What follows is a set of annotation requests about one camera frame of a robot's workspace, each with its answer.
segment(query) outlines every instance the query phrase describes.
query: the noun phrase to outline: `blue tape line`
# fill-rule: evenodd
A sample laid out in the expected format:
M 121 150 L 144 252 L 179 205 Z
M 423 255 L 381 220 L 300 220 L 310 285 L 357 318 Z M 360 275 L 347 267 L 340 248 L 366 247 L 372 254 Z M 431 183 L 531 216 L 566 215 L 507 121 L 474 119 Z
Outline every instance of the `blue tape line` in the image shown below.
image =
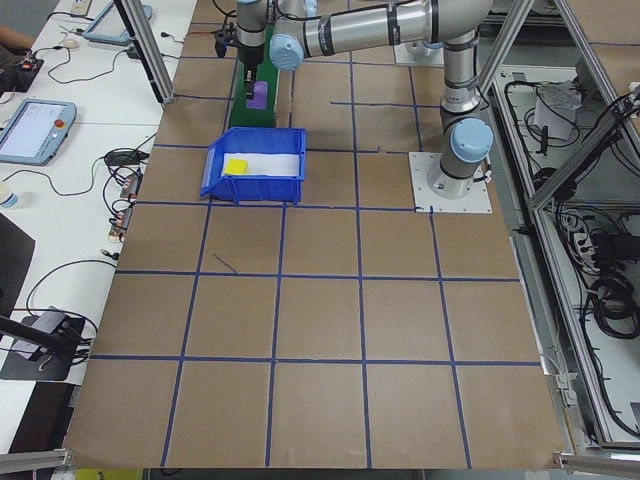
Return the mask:
M 337 106 L 347 106 L 347 105 L 352 105 L 352 106 L 356 106 L 356 107 L 398 107 L 398 108 L 413 108 L 414 110 L 417 110 L 419 108 L 424 108 L 424 109 L 428 109 L 428 108 L 432 108 L 432 109 L 440 109 L 440 105 L 420 105 L 420 104 L 416 104 L 416 103 L 394 103 L 394 102 L 339 102 L 339 101 L 332 101 L 331 105 L 337 105 Z
M 138 200 L 136 202 L 137 205 L 178 205 L 178 206 L 187 206 L 187 207 L 207 207 L 209 204 L 205 201 L 173 201 L 173 200 Z M 264 205 L 260 203 L 251 203 L 245 202 L 241 204 L 229 204 L 216 202 L 216 200 L 212 200 L 212 204 L 214 207 L 218 208 L 282 208 L 283 205 L 286 208 L 295 208 L 299 210 L 365 210 L 371 212 L 415 212 L 414 208 L 402 208 L 402 207 L 357 207 L 357 206 L 349 206 L 349 205 L 290 205 L 290 204 L 269 204 Z
M 320 152 L 320 153 L 380 153 L 378 150 L 357 150 L 357 149 L 332 149 L 332 148 L 307 148 L 307 152 Z
M 291 101 L 293 102 L 293 98 L 294 98 L 294 94 L 296 91 L 296 70 L 293 71 L 293 73 L 291 74 Z M 293 109 L 289 108 L 289 118 L 288 118 L 288 122 L 289 122 L 289 128 L 292 127 L 293 125 Z
M 271 370 L 269 372 L 269 404 L 267 407 L 267 439 L 264 454 L 264 466 L 271 465 L 271 431 L 273 427 L 273 392 L 276 377 L 276 353 L 278 348 L 278 322 L 280 320 L 280 295 L 282 292 L 282 264 L 284 262 L 285 232 L 287 226 L 287 209 L 282 208 L 280 217 L 280 250 L 278 252 L 278 275 L 276 283 L 275 312 L 273 315 L 273 337 L 271 340 Z
M 184 93 L 176 93 L 176 97 L 180 98 L 192 98 L 194 100 L 223 100 L 225 102 L 229 101 L 229 97 L 216 97 L 216 96 L 205 96 L 205 95 L 187 95 Z
M 208 207 L 209 203 L 205 200 L 200 202 L 177 202 L 168 200 L 137 200 L 136 205 L 168 205 L 168 206 L 181 206 L 181 207 Z
M 520 283 L 519 278 L 443 277 L 445 282 Z
M 224 122 L 222 124 L 222 131 L 220 135 L 223 135 L 229 125 L 229 117 L 231 116 L 231 105 L 233 104 L 233 87 L 236 84 L 236 76 L 238 75 L 238 59 L 235 59 L 233 66 L 233 73 L 231 74 L 231 85 L 229 85 L 229 100 L 227 100 L 227 108 L 224 111 Z
M 278 358 L 277 363 L 324 364 L 324 365 L 362 365 L 361 359 L 348 358 Z
M 640 43 L 589 42 L 589 45 L 604 45 L 610 47 L 640 47 Z
M 347 0 L 347 5 L 351 8 L 351 1 Z M 356 197 L 356 240 L 357 240 L 357 253 L 358 253 L 358 302 L 360 309 L 360 348 L 362 350 L 362 400 L 364 406 L 364 437 L 365 437 L 365 450 L 367 457 L 367 468 L 373 468 L 373 461 L 371 455 L 371 429 L 369 423 L 369 387 L 367 378 L 367 346 L 365 338 L 365 324 L 364 324 L 364 295 L 362 291 L 362 231 L 360 228 L 360 181 L 358 170 L 358 136 L 357 136 L 357 124 L 356 124 L 356 109 L 355 109 L 355 85 L 353 75 L 353 53 L 349 52 L 349 86 L 351 94 L 351 125 L 352 141 L 353 141 L 353 168 L 355 178 L 355 197 Z
M 416 85 L 413 81 L 413 69 L 411 67 L 407 67 L 409 70 L 409 83 L 411 84 L 411 98 L 413 99 L 413 115 L 416 119 L 416 132 L 418 134 L 418 151 L 424 151 L 422 148 L 422 135 L 420 133 L 420 116 L 418 115 L 418 100 L 416 98 Z
M 199 275 L 201 277 L 241 277 L 241 278 L 277 278 L 277 273 L 251 273 L 251 272 L 186 272 L 171 270 L 116 270 L 116 275 Z M 469 282 L 469 283 L 520 283 L 517 278 L 460 278 L 460 277 L 400 277 L 384 275 L 323 275 L 305 273 L 283 273 L 282 278 L 304 278 L 318 280 L 364 280 L 364 281 L 407 281 L 407 282 Z
M 412 359 L 370 359 L 366 361 L 356 358 L 272 358 L 272 357 L 209 357 L 201 355 L 122 355 L 101 353 L 91 355 L 92 360 L 114 361 L 158 361 L 158 362 L 220 362 L 220 363 L 293 363 L 301 365 L 432 365 L 460 367 L 541 367 L 541 362 L 509 361 L 509 360 L 412 360 Z
M 220 58 L 216 55 L 182 55 L 180 58 L 187 58 L 187 59 L 192 59 L 192 60 L 215 60 L 215 61 L 227 61 L 227 62 L 231 62 L 231 61 L 235 61 L 235 57 L 223 57 Z
M 178 362 L 178 369 L 176 371 L 176 383 L 173 387 L 173 396 L 171 397 L 171 409 L 169 410 L 169 418 L 167 420 L 167 430 L 164 437 L 164 448 L 162 449 L 162 459 L 160 465 L 165 466 L 167 457 L 169 456 L 169 444 L 171 443 L 171 433 L 173 430 L 173 420 L 176 415 L 176 405 L 178 404 L 178 393 L 180 392 L 180 382 L 182 380 L 182 367 L 184 363 Z
M 155 360 L 158 362 L 180 360 L 180 355 L 111 355 L 111 354 L 95 354 L 91 355 L 91 360 L 136 360 L 146 361 Z
M 213 210 L 213 206 L 209 203 L 207 208 L 207 215 L 205 216 L 204 225 L 202 227 L 202 238 L 200 240 L 200 252 L 198 255 L 198 263 L 196 265 L 196 272 L 193 279 L 193 288 L 191 290 L 191 299 L 189 300 L 189 310 L 187 312 L 187 321 L 184 327 L 184 333 L 182 335 L 182 347 L 180 348 L 180 357 L 181 359 L 178 362 L 178 371 L 176 374 L 176 383 L 173 388 L 173 398 L 171 400 L 171 410 L 169 413 L 169 421 L 167 423 L 167 430 L 165 434 L 164 440 L 164 448 L 162 450 L 162 460 L 160 461 L 161 466 L 165 466 L 167 462 L 167 456 L 169 455 L 169 445 L 171 443 L 171 433 L 173 431 L 173 420 L 175 418 L 176 405 L 178 402 L 178 393 L 180 391 L 180 382 L 182 378 L 182 367 L 184 365 L 184 356 L 187 350 L 187 341 L 189 339 L 189 329 L 191 327 L 191 319 L 193 317 L 193 309 L 195 306 L 196 294 L 198 291 L 198 273 L 200 271 L 200 267 L 202 266 L 202 259 L 204 258 L 204 248 L 207 240 L 207 233 L 209 231 L 209 219 L 211 218 L 211 212 Z
M 153 148 L 198 148 L 209 149 L 210 145 L 178 145 L 176 143 L 154 143 Z
M 429 223 L 431 225 L 431 234 L 433 236 L 433 251 L 436 260 L 436 271 L 438 273 L 438 284 L 440 286 L 440 300 L 442 302 L 442 314 L 444 317 L 444 326 L 447 334 L 447 346 L 449 348 L 449 358 L 451 360 L 451 373 L 453 376 L 453 387 L 456 393 L 456 405 L 458 408 L 458 419 L 460 421 L 460 433 L 462 434 L 462 445 L 464 447 L 464 456 L 467 468 L 472 468 L 471 452 L 469 450 L 469 439 L 467 437 L 467 427 L 464 423 L 464 412 L 462 410 L 462 397 L 460 396 L 460 383 L 458 382 L 458 372 L 455 365 L 455 356 L 453 351 L 453 340 L 451 338 L 451 326 L 449 325 L 449 312 L 447 309 L 447 299 L 445 298 L 444 280 L 442 279 L 442 267 L 440 265 L 440 251 L 438 248 L 438 236 L 436 234 L 436 224 L 433 218 L 433 207 L 429 212 Z

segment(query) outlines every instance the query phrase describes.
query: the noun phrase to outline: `white device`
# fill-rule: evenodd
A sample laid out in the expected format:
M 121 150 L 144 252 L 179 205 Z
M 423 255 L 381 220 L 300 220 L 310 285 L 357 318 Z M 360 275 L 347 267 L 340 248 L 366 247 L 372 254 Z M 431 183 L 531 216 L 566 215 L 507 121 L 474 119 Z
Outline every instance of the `white device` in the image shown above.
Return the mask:
M 92 0 L 73 0 L 69 14 L 72 17 L 86 17 L 91 8 Z

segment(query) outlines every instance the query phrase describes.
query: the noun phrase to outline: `metal profile rail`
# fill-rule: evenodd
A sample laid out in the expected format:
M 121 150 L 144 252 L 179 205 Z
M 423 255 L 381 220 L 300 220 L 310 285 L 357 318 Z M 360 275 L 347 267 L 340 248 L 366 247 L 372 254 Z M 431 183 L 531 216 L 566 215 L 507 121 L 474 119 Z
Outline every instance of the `metal profile rail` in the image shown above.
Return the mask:
M 40 470 L 71 465 L 73 453 L 69 449 L 49 452 L 9 453 L 0 455 L 0 474 Z

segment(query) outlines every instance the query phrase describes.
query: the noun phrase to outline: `cardboard table surface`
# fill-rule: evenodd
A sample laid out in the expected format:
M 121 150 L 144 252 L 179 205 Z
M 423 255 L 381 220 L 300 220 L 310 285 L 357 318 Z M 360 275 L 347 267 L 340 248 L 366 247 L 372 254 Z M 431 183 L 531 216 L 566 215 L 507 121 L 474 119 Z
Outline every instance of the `cardboard table surface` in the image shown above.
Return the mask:
M 193 20 L 221 18 L 201 1 Z M 551 467 L 496 195 L 491 215 L 413 210 L 407 152 L 441 145 L 442 71 L 375 49 L 283 74 L 303 201 L 238 206 L 198 198 L 237 67 L 211 48 L 186 40 L 66 439 L 77 464 Z

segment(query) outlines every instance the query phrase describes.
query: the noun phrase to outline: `tablet screen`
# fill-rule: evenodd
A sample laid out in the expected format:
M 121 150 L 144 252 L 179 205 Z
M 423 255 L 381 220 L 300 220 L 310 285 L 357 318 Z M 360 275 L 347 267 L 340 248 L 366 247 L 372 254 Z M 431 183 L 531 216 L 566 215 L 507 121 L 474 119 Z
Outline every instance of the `tablet screen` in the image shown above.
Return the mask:
M 5 136 L 0 155 L 35 157 L 64 109 L 64 105 L 29 103 Z

